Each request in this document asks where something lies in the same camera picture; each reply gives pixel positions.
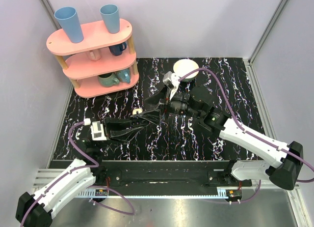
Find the white earbud charging case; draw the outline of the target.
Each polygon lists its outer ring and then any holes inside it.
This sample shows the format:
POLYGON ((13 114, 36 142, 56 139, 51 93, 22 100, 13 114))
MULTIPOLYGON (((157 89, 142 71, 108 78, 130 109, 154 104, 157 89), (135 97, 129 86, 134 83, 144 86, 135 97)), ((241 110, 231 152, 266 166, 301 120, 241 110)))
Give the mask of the white earbud charging case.
POLYGON ((142 112, 143 112, 143 110, 141 108, 137 108, 137 109, 133 109, 132 114, 136 115, 136 114, 140 114, 142 112))

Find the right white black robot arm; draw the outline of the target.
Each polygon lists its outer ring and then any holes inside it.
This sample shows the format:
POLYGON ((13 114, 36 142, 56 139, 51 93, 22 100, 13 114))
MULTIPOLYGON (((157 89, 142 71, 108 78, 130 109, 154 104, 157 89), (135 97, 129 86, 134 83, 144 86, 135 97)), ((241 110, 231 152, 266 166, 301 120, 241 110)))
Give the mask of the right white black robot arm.
POLYGON ((170 89, 164 87, 148 98, 154 105, 151 111, 134 109, 133 115, 148 116, 160 121, 169 114, 193 117, 202 131, 237 144, 258 155, 262 161, 231 161, 223 173, 223 181, 234 186, 243 180, 269 180, 274 185, 293 190, 303 166, 303 146, 290 144, 263 135, 243 124, 230 114, 214 106, 213 96, 204 86, 194 87, 189 94, 169 96, 170 89))

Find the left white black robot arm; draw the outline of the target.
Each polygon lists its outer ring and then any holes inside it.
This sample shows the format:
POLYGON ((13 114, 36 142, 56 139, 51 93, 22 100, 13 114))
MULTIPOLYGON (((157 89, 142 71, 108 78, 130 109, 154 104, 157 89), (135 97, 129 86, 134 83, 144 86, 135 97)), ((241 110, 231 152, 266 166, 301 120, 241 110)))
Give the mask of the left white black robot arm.
POLYGON ((104 189, 117 194, 129 205, 131 211, 118 210, 98 203, 93 200, 93 197, 89 197, 93 205, 102 206, 124 215, 135 215, 135 208, 128 199, 110 187, 101 186, 106 179, 105 172, 100 170, 101 158, 98 158, 97 155, 87 154, 73 141, 73 131, 81 125, 91 127, 92 139, 96 141, 100 139, 106 140, 104 126, 99 121, 92 122, 91 119, 87 118, 73 125, 69 130, 68 139, 73 148, 84 159, 75 158, 66 170, 49 184, 34 194, 25 192, 19 197, 15 218, 20 223, 20 226, 49 227, 59 211, 80 192, 88 188, 104 189))

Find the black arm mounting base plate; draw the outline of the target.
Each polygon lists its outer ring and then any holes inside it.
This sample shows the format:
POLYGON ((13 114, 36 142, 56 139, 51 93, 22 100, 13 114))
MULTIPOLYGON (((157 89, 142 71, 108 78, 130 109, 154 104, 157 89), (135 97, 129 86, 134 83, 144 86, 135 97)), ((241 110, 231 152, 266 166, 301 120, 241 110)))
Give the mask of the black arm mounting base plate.
POLYGON ((251 187, 231 175, 234 161, 103 161, 95 169, 96 184, 196 183, 210 187, 251 187))

